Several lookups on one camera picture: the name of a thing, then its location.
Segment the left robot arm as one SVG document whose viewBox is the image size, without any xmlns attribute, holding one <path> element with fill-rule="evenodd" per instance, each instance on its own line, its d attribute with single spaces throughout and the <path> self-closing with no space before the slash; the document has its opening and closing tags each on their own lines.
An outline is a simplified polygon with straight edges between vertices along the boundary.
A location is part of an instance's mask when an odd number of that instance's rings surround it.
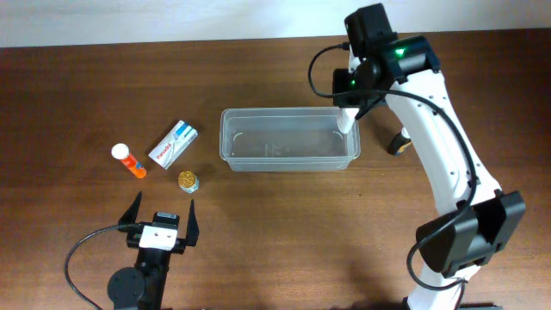
<svg viewBox="0 0 551 310">
<path fill-rule="evenodd" d="M 127 247 L 136 249 L 138 254 L 133 266 L 117 270 L 108 281 L 108 297 L 115 309 L 160 309 L 170 258 L 196 246 L 200 234 L 193 201 L 185 236 L 179 238 L 177 214 L 156 212 L 150 222 L 136 220 L 141 198 L 138 193 L 118 221 L 118 231 L 127 235 Z"/>
</svg>

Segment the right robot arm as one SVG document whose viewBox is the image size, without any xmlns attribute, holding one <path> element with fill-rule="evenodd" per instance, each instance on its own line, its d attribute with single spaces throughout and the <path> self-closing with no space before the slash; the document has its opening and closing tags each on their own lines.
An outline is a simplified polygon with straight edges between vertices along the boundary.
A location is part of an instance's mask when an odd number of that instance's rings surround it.
<svg viewBox="0 0 551 310">
<path fill-rule="evenodd" d="M 453 109 L 440 62 L 423 36 L 400 39 L 382 4 L 345 18 L 347 69 L 333 74 L 337 125 L 347 133 L 385 103 L 402 130 L 392 154 L 415 147 L 438 217 L 420 226 L 411 248 L 424 262 L 405 309 L 456 309 L 470 278 L 502 251 L 525 213 L 517 192 L 505 193 L 480 162 Z"/>
</svg>

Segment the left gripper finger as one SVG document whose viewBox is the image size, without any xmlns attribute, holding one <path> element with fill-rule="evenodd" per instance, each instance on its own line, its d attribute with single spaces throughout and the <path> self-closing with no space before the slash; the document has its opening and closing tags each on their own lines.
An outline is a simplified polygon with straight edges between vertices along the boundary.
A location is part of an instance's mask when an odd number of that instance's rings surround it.
<svg viewBox="0 0 551 310">
<path fill-rule="evenodd" d="M 136 197 L 134 198 L 133 203 L 119 218 L 119 221 L 118 221 L 119 232 L 128 232 L 130 229 L 130 226 L 136 223 L 141 199 L 142 199 L 142 192 L 139 191 Z"/>
<path fill-rule="evenodd" d="M 192 200 L 189 206 L 188 224 L 186 227 L 185 245 L 195 247 L 200 235 L 200 228 L 195 214 L 195 201 Z"/>
</svg>

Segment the black bottle white cap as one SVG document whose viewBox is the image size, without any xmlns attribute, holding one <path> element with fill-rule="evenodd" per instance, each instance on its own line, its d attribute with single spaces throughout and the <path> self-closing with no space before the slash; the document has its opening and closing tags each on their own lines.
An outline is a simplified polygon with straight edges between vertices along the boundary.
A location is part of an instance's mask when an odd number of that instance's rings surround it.
<svg viewBox="0 0 551 310">
<path fill-rule="evenodd" d="M 411 137 L 405 127 L 393 137 L 387 147 L 387 152 L 393 156 L 399 156 L 412 144 Z"/>
</svg>

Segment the white spray bottle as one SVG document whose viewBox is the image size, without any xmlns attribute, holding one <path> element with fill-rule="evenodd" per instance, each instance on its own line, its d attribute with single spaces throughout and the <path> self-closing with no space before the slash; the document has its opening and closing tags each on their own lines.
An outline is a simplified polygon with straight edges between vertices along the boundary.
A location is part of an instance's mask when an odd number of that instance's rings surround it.
<svg viewBox="0 0 551 310">
<path fill-rule="evenodd" d="M 341 133 L 348 133 L 356 122 L 359 108 L 341 108 L 337 116 L 337 127 Z"/>
</svg>

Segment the orange tube white cap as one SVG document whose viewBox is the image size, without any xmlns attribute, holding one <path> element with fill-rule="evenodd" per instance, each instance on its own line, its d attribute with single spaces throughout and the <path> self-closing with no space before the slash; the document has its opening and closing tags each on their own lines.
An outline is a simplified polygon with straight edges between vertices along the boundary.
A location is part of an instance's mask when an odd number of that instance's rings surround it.
<svg viewBox="0 0 551 310">
<path fill-rule="evenodd" d="M 123 163 L 138 179 L 142 179 L 146 176 L 146 169 L 140 161 L 134 157 L 126 144 L 115 144 L 111 149 L 111 155 L 113 158 Z"/>
</svg>

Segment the small gold-lid jar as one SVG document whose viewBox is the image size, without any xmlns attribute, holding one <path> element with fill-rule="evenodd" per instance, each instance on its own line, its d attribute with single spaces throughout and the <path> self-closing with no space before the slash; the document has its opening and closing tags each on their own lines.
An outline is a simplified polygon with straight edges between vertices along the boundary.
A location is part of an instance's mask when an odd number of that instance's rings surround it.
<svg viewBox="0 0 551 310">
<path fill-rule="evenodd" d="M 190 194 L 197 191 L 200 186 L 198 177 L 189 170 L 181 172 L 177 181 L 181 190 Z"/>
</svg>

